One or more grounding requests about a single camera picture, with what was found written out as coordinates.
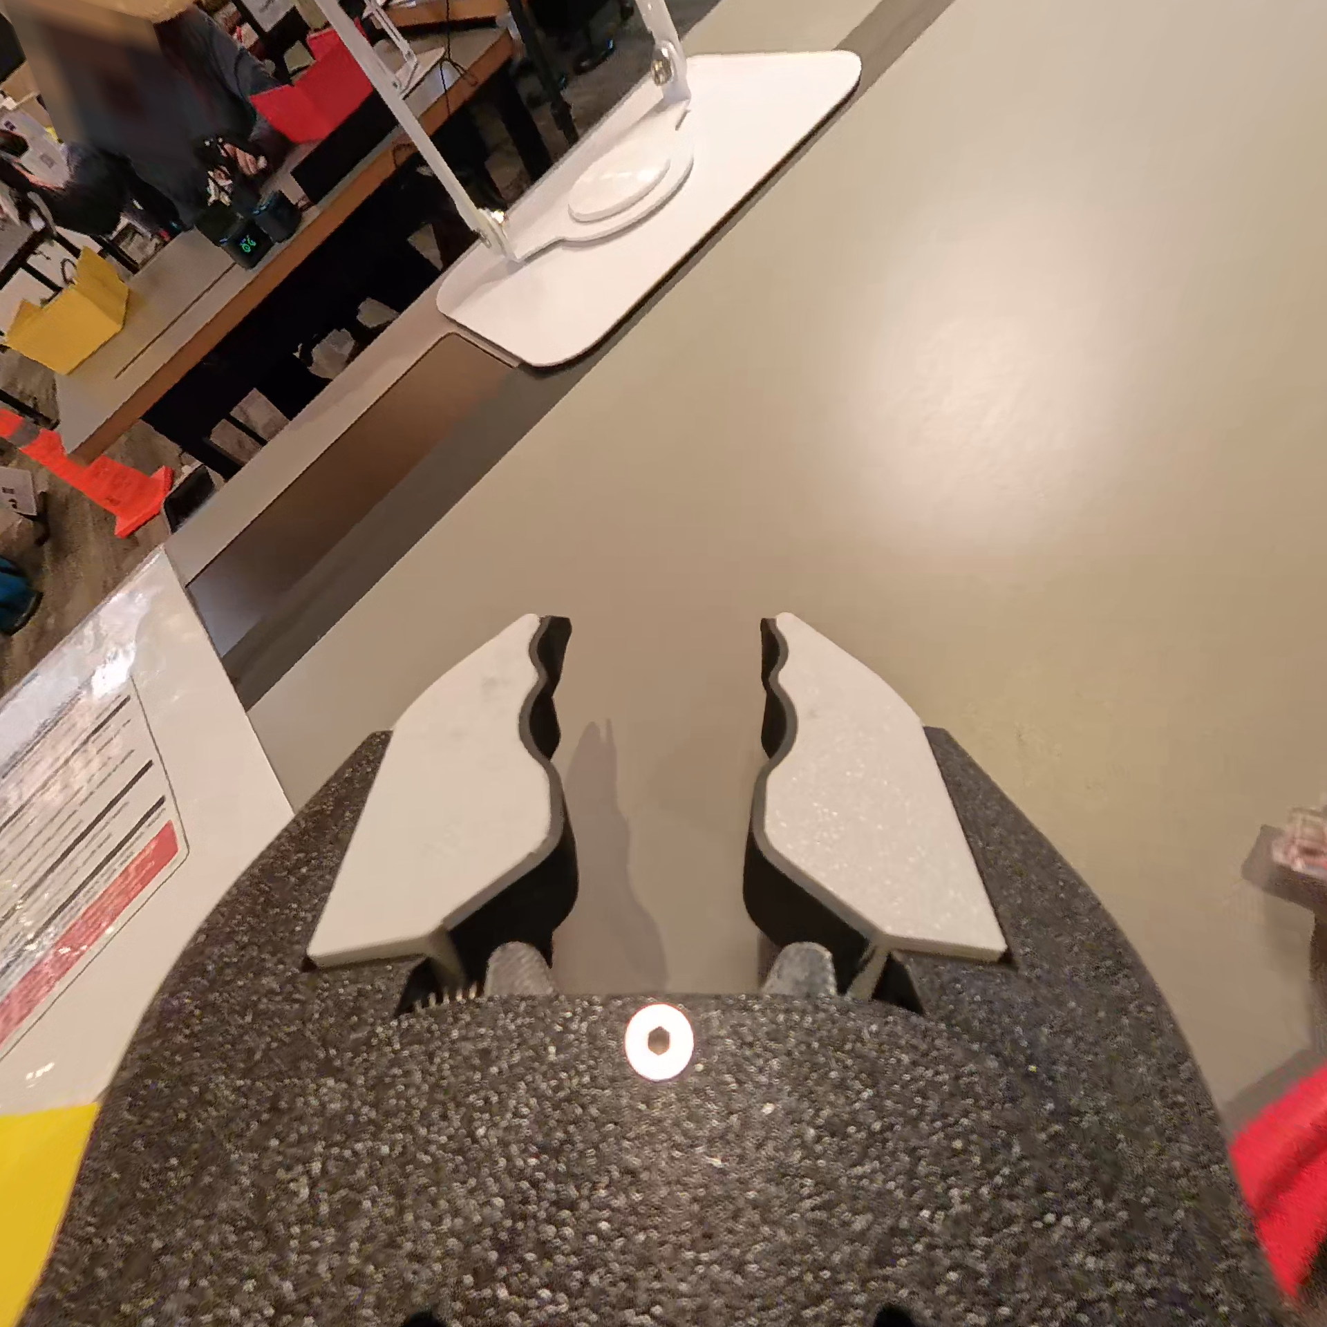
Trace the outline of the yellow cardboard box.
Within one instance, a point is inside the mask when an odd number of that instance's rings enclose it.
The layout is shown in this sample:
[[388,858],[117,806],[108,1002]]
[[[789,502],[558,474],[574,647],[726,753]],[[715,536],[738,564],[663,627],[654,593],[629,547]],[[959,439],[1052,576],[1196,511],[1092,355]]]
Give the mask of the yellow cardboard box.
[[128,296],[116,267],[86,246],[75,260],[72,279],[57,294],[41,305],[18,304],[5,345],[69,376],[123,330]]

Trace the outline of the black device with green display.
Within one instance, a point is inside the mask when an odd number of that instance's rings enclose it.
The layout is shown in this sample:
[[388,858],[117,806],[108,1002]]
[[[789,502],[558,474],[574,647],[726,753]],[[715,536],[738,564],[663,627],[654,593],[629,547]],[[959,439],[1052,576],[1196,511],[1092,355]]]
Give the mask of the black device with green display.
[[303,221],[300,207],[283,192],[211,197],[195,229],[245,269],[256,268],[274,247],[290,240]]

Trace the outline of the laminated instruction sheet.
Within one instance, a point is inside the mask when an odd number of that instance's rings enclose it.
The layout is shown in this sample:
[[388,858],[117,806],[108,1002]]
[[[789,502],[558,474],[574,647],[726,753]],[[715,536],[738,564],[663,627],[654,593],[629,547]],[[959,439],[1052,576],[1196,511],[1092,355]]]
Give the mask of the laminated instruction sheet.
[[3,699],[3,1054],[189,857],[135,674],[153,598],[108,598]]

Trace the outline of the wooden workbench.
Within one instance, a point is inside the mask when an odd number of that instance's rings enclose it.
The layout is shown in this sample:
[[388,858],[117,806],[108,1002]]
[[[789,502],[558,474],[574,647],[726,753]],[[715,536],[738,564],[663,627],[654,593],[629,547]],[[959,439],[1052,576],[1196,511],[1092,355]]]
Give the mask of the wooden workbench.
[[399,131],[366,146],[253,268],[196,229],[169,240],[130,276],[123,329],[57,377],[65,450],[91,461],[145,423],[224,479],[236,475],[245,460],[213,431],[251,391],[281,377],[275,406],[292,419],[322,390],[297,363],[300,347],[345,326],[373,280],[406,254],[408,302],[434,280],[409,240],[439,215],[444,195],[419,161]]

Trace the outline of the yellow sticker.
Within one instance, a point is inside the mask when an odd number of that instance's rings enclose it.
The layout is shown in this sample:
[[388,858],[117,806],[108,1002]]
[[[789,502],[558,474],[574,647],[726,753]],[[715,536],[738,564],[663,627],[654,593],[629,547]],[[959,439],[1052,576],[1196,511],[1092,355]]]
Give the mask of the yellow sticker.
[[18,1324],[50,1256],[97,1103],[1,1117],[1,1324]]

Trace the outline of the white board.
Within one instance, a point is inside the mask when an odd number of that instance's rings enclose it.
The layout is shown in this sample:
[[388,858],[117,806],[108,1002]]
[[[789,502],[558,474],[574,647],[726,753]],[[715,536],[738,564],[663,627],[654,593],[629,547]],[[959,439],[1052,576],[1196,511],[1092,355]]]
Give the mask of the white board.
[[90,615],[130,590],[153,597],[135,676],[189,853],[16,1048],[1,1053],[3,1117],[99,1101],[188,941],[292,817],[290,801],[163,551],[146,558]]

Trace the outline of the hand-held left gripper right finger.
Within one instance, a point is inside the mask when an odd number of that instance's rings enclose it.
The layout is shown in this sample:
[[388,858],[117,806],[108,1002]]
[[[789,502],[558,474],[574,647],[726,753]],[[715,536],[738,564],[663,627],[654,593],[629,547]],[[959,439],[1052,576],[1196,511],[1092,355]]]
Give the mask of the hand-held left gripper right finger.
[[896,954],[995,965],[995,905],[927,731],[875,672],[792,612],[763,618],[745,905],[763,988],[851,992]]

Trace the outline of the orange floor marker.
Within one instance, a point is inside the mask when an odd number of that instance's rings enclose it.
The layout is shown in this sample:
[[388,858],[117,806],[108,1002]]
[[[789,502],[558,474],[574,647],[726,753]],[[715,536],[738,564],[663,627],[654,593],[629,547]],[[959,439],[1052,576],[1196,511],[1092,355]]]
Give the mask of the orange floor marker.
[[113,533],[128,539],[162,514],[174,489],[175,471],[163,466],[144,473],[108,455],[83,463],[66,452],[58,431],[36,428],[8,408],[1,410],[1,438],[18,452],[83,495],[113,518]]

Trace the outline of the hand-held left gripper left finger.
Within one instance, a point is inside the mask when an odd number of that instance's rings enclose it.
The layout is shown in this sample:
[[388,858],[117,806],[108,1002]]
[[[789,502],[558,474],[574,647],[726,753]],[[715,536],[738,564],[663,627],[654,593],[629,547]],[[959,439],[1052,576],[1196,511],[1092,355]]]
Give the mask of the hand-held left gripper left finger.
[[528,612],[395,721],[307,942],[321,970],[424,959],[482,976],[504,947],[553,966],[578,900],[554,757],[569,618]]

